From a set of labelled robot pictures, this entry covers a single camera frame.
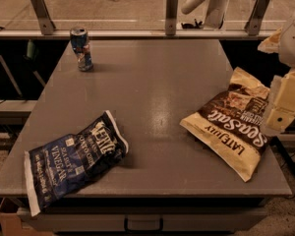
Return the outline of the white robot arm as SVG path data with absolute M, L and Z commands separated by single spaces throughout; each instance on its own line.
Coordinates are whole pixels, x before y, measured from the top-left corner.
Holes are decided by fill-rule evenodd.
M 295 12 L 284 26 L 266 38 L 258 49 L 268 54 L 277 53 L 279 61 L 290 68 L 283 77 L 273 77 L 268 106 L 261 125 L 265 135 L 277 136 L 295 119 Z

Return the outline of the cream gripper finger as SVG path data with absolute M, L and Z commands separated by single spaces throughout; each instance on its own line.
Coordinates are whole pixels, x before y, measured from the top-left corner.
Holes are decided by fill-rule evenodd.
M 271 36 L 267 37 L 259 44 L 258 50 L 267 54 L 277 53 L 281 32 L 282 28 L 277 29 Z
M 263 133 L 265 135 L 283 133 L 294 119 L 295 116 L 289 112 L 268 108 L 264 115 Z

